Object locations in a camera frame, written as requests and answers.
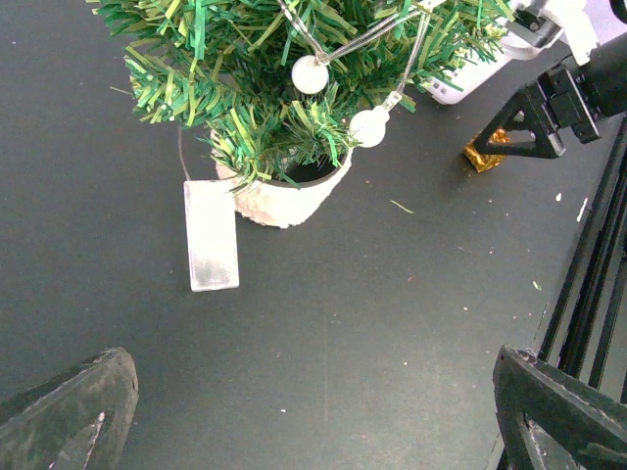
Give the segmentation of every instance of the white ball light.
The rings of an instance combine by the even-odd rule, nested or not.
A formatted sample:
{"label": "white ball light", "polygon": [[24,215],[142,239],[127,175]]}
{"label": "white ball light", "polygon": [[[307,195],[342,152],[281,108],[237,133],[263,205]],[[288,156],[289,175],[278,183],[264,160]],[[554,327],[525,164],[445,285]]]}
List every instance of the white ball light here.
{"label": "white ball light", "polygon": [[379,145],[385,137],[385,123],[390,120],[390,114],[381,106],[373,110],[358,112],[351,119],[349,128],[353,137],[359,140],[360,147],[369,149]]}
{"label": "white ball light", "polygon": [[329,81],[329,70],[315,56],[301,57],[292,67],[294,86],[307,95],[321,91]]}

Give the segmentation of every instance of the white pot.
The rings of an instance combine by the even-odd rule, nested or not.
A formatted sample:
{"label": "white pot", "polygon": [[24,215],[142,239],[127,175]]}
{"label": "white pot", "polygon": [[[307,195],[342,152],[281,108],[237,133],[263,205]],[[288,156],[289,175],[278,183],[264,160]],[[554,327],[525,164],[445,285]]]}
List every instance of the white pot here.
{"label": "white pot", "polygon": [[[353,149],[342,166],[326,176],[309,183],[300,183],[301,189],[282,181],[255,181],[235,195],[235,208],[243,216],[261,225],[287,228],[307,220],[320,207],[333,188],[351,167]],[[231,178],[233,187],[239,184],[235,173],[223,164],[216,164],[219,179]]]}

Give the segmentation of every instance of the artificial pine branch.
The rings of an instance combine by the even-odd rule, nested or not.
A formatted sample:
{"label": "artificial pine branch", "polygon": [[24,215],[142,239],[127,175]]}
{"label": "artificial pine branch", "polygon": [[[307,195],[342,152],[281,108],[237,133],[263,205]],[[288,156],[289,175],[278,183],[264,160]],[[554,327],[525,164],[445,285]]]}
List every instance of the artificial pine branch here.
{"label": "artificial pine branch", "polygon": [[[506,0],[447,0],[430,26],[410,82],[447,80],[469,54],[494,60],[511,15]],[[346,120],[396,88],[419,18],[331,63],[330,85],[312,97],[293,92],[290,70],[309,45],[275,0],[101,0],[95,12],[112,35],[133,41],[124,57],[141,120],[176,120],[215,131],[215,158],[244,184],[286,178],[286,165],[320,163],[356,144]],[[292,0],[289,8],[328,51],[346,44],[413,0]],[[402,104],[412,108],[405,97]]]}

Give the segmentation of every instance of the black tabletop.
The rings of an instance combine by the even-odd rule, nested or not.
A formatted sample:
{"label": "black tabletop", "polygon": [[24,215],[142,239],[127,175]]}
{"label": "black tabletop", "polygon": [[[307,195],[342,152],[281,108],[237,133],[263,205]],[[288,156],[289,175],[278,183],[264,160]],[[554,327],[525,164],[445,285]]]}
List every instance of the black tabletop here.
{"label": "black tabletop", "polygon": [[[0,400],[122,346],[123,469],[484,468],[496,353],[532,346],[618,121],[557,161],[477,174],[459,151],[566,48],[454,107],[416,95],[305,224],[238,217],[241,286],[192,294],[175,128],[110,88],[120,43],[89,7],[0,6]],[[187,133],[193,177],[208,152]]]}

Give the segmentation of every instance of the gold foil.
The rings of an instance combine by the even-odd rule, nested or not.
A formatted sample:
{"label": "gold foil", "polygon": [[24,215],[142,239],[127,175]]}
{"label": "gold foil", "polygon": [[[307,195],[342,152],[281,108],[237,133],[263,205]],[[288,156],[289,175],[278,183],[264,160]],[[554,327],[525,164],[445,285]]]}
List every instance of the gold foil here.
{"label": "gold foil", "polygon": [[[511,142],[507,134],[502,129],[497,131],[490,137],[490,142],[495,144],[508,144]],[[463,148],[463,154],[470,160],[477,172],[481,173],[498,166],[504,159],[505,155],[483,155],[474,148],[474,139]]]}

